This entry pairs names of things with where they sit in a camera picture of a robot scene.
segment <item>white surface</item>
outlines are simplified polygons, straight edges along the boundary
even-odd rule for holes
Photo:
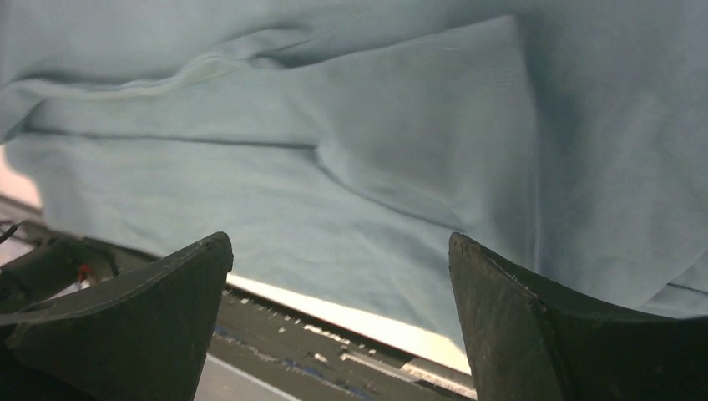
[[[11,171],[5,163],[2,146],[0,146],[0,193],[34,206],[41,205],[39,195],[32,182]],[[469,373],[464,353],[443,336],[392,319],[324,302],[317,298],[306,297],[236,275],[230,275],[228,282],[353,332],[375,338],[382,343]]]
[[[39,193],[26,177],[10,170],[5,163],[5,149],[0,145],[0,194],[19,199],[32,206],[40,206]]]

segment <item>light blue fabric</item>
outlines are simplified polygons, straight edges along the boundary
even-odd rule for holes
[[[6,0],[0,138],[56,226],[156,252],[227,231],[241,275],[458,343],[452,230],[690,316],[707,22],[702,0]]]

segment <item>white strip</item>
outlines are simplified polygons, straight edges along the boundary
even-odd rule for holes
[[[227,282],[380,343],[470,374],[465,352],[439,334],[351,307],[307,297],[229,273]]]
[[[214,357],[213,355],[211,355],[211,354],[209,354],[209,353],[206,354],[206,359],[207,359],[208,361],[211,361],[211,362],[213,362],[213,363],[216,363],[217,365],[219,365],[219,367],[224,368],[224,369],[228,370],[229,372],[231,372],[231,373],[233,373],[233,374],[236,374],[236,375],[238,375],[238,376],[241,376],[242,378],[245,378],[245,379],[250,380],[251,382],[254,382],[255,384],[258,384],[258,385],[261,386],[262,388],[265,388],[266,390],[268,390],[268,391],[274,393],[275,395],[278,395],[278,396],[282,397],[282,398],[283,398],[284,400],[286,400],[286,401],[300,401],[299,398],[295,398],[295,397],[289,395],[288,393],[284,393],[284,392],[283,392],[282,390],[280,390],[279,388],[273,387],[272,385],[270,385],[270,384],[268,384],[268,383],[266,383],[266,382],[264,382],[264,381],[262,381],[262,380],[260,380],[260,379],[258,379],[258,378],[256,378],[256,377],[254,377],[254,376],[251,376],[251,375],[249,375],[248,373],[246,373],[246,372],[244,372],[244,371],[242,371],[242,370],[240,370],[240,369],[238,369],[238,368],[234,368],[233,366],[231,366],[231,365],[229,365],[228,363],[222,361],[221,359],[218,359],[217,357]]]

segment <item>black plastic jaw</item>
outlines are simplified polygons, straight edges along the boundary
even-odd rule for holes
[[[450,274],[481,401],[708,399],[708,317],[602,302],[460,234]]]
[[[0,315],[0,399],[191,400],[232,262],[229,237],[216,233]]]

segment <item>wire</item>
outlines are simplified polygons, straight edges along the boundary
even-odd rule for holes
[[[10,225],[10,228],[8,228],[7,230],[2,230],[3,233],[0,234],[0,244],[12,238],[18,228],[20,228],[19,224],[13,223],[12,221],[0,221],[0,226],[5,226],[7,224]]]

